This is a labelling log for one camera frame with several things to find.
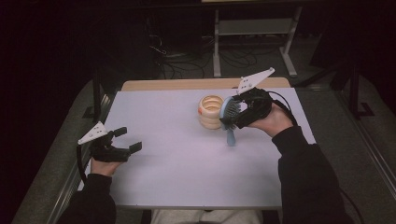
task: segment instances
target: white plastic piece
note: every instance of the white plastic piece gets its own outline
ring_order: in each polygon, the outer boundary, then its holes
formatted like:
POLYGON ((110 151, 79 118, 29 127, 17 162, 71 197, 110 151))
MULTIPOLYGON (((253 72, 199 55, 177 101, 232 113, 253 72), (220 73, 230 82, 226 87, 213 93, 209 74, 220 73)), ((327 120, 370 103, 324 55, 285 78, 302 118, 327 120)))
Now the white plastic piece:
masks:
POLYGON ((78 140, 78 144, 82 145, 106 134, 107 131, 105 125, 99 121, 89 132, 87 132, 81 139, 78 140))
POLYGON ((248 77, 241 77, 241 82, 239 82, 238 90, 236 91, 237 94, 241 94, 245 91, 250 91, 251 89, 255 88, 259 83, 265 80, 267 77, 271 76, 275 72, 275 69, 271 67, 268 70, 263 72, 248 76, 248 77))

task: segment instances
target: black sleeve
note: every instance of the black sleeve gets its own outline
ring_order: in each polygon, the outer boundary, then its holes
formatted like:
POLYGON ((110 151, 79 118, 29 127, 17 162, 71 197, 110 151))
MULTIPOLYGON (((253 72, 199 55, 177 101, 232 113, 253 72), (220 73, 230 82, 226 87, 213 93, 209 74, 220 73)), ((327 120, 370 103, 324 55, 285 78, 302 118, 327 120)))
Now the black sleeve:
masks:
POLYGON ((278 162, 282 186, 283 223, 353 223, 347 215, 338 179, 318 145, 309 145, 301 127, 273 138, 282 157, 278 162))
POLYGON ((83 190, 72 196, 57 223, 116 223, 116 205, 109 194, 110 185, 109 176, 88 175, 83 190))

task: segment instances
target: pants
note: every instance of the pants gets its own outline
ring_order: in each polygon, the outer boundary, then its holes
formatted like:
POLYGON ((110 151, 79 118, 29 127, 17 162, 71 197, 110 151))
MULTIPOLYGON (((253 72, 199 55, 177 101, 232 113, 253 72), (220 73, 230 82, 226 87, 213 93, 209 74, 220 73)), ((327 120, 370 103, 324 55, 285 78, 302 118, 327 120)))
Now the pants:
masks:
POLYGON ((166 210, 151 211, 151 224, 262 224, 260 210, 166 210))

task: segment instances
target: person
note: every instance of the person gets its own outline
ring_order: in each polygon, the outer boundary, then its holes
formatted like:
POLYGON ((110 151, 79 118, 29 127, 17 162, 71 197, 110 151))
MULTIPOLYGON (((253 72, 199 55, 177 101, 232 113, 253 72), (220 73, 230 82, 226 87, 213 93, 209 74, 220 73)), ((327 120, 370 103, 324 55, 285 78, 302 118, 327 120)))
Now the person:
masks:
POLYGON ((277 105, 265 119, 249 125, 272 137, 282 155, 278 161, 283 224, 349 224, 337 176, 317 144, 310 145, 300 126, 277 105))
POLYGON ((76 192, 58 224, 113 224, 116 205, 110 196, 112 175, 122 162, 103 162, 91 158, 91 173, 82 191, 76 192))
MULTIPOLYGON (((273 143, 281 154, 281 158, 278 161, 278 175, 281 182, 283 224, 353 223, 353 219, 345 210, 337 176, 321 152, 320 147, 317 144, 308 144, 301 127, 293 126, 291 120, 279 106, 273 104, 272 111, 265 119, 256 120, 248 127, 260 129, 271 136, 273 143)), ((83 199, 89 199, 90 196, 94 195, 89 192, 90 190, 95 190, 96 186, 93 186, 93 184, 98 186, 101 184, 93 181, 87 182, 86 187, 84 187, 85 197, 80 195, 79 199, 73 198, 68 208, 71 209, 70 207, 72 207, 73 209, 69 211, 66 209, 63 216, 69 214, 69 216, 76 216, 76 218, 84 218, 86 221, 70 223, 105 223, 102 216, 106 209, 103 207, 109 207, 110 205, 108 181, 108 186, 100 190, 102 193, 95 195, 103 198, 98 199, 96 206, 90 208, 89 212, 81 212, 78 209, 89 207, 91 203, 84 206, 76 206, 75 203, 77 202, 76 200, 83 201, 83 199), (89 222, 95 219, 100 219, 103 222, 89 222)), ((111 206, 111 209, 115 209, 113 207, 114 202, 112 202, 111 206)), ((195 218, 193 219, 195 222, 201 221, 202 223, 255 223, 256 221, 262 221, 260 217, 254 217, 260 215, 254 213, 254 211, 220 211, 222 215, 219 215, 219 213, 213 215, 215 213, 205 213, 205 211, 201 210, 199 216, 196 213, 191 213, 191 211, 182 213, 184 215, 179 216, 178 214, 175 216, 177 214, 175 211, 153 210, 151 223, 176 223, 175 219, 181 218, 189 219, 185 220, 184 223, 186 221, 191 223, 191 218, 195 218), (241 216, 245 216, 249 220, 245 219, 247 222, 241 222, 241 216)), ((114 223, 111 222, 115 221, 113 216, 115 215, 109 217, 106 223, 114 223)))

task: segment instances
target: brush handle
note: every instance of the brush handle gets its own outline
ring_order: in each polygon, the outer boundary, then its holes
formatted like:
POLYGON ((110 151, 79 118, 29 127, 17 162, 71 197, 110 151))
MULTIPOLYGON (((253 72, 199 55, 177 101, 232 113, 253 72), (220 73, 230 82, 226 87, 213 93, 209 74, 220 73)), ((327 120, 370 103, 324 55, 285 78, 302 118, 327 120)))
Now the brush handle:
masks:
POLYGON ((235 146, 235 136, 232 129, 227 129, 227 144, 229 147, 235 146))

